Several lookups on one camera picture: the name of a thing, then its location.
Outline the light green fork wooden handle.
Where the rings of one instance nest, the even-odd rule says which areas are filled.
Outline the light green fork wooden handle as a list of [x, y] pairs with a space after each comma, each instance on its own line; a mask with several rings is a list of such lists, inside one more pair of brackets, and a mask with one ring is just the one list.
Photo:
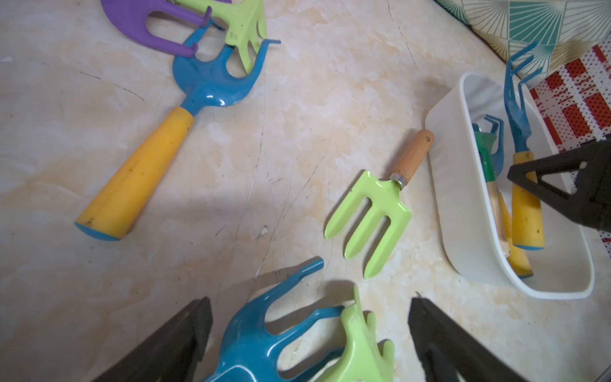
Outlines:
[[434, 133], [431, 131], [418, 131], [392, 167], [390, 177], [386, 181], [381, 181], [368, 170], [364, 171], [326, 224], [324, 238], [331, 239], [341, 233], [361, 202], [370, 200], [371, 207], [345, 245], [344, 257], [352, 259], [364, 249], [381, 221], [389, 219], [388, 228], [365, 265], [365, 279], [380, 274], [411, 220], [412, 212], [401, 202], [400, 193], [412, 180], [434, 140]]

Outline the light green rake near purple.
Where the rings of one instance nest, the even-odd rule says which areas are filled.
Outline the light green rake near purple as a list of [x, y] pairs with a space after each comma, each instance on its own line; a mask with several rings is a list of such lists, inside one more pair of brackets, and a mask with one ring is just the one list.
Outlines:
[[254, 68], [249, 55], [248, 45], [251, 44], [255, 53], [258, 53], [262, 43], [259, 38], [267, 38], [267, 25], [263, 0], [244, 0], [238, 3], [223, 3], [208, 0], [178, 0], [179, 6], [205, 12], [212, 8], [212, 16], [220, 18], [228, 27], [225, 44], [236, 47], [240, 60], [247, 74]]

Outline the white plastic storage box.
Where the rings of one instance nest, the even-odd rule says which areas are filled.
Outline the white plastic storage box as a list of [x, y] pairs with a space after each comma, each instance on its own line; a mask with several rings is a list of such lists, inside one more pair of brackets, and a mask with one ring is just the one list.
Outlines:
[[465, 73], [426, 117], [425, 127], [435, 136], [432, 177], [449, 261], [470, 281], [514, 287], [533, 298], [588, 297], [595, 281], [588, 230], [548, 205], [542, 206], [546, 246], [528, 253], [534, 275], [520, 279], [505, 259], [472, 128], [488, 131], [487, 114], [507, 118], [504, 85]]

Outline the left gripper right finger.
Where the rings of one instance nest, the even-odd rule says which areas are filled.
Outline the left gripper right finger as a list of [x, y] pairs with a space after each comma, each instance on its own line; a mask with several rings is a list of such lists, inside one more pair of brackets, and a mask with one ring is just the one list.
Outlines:
[[414, 297], [408, 325], [427, 381], [523, 381], [431, 300]]

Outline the teal yellow patterned pillow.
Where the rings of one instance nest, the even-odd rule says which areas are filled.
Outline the teal yellow patterned pillow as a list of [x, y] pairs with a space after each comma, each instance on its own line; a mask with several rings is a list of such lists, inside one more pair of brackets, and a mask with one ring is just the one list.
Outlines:
[[536, 43], [518, 72], [534, 88], [610, 37], [609, 1], [439, 1], [504, 61]]

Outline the dark green rake wooden handle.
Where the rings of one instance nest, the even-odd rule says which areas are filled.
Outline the dark green rake wooden handle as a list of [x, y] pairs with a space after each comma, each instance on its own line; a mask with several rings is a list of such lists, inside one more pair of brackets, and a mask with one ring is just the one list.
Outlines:
[[499, 199], [496, 175], [494, 171], [492, 149], [496, 141], [496, 136], [492, 133], [476, 131], [474, 132], [477, 149], [480, 155], [482, 170], [488, 190], [488, 199], [493, 212], [493, 219], [496, 235], [501, 245], [504, 257], [510, 256], [510, 245], [506, 235], [504, 220], [501, 213], [501, 203]]

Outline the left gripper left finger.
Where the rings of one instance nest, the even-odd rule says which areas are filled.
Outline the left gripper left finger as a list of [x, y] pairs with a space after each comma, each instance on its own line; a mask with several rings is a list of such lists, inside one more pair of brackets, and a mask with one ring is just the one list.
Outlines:
[[96, 381], [192, 381], [213, 326], [208, 297], [196, 299]]

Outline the light green rake wooden handle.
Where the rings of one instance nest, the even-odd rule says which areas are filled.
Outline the light green rake wooden handle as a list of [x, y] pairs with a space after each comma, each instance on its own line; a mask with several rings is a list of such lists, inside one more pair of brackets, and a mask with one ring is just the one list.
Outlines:
[[396, 348], [391, 340], [377, 341], [377, 316], [362, 309], [360, 289], [353, 287], [354, 304], [341, 313], [346, 346], [338, 361], [319, 381], [393, 381]]

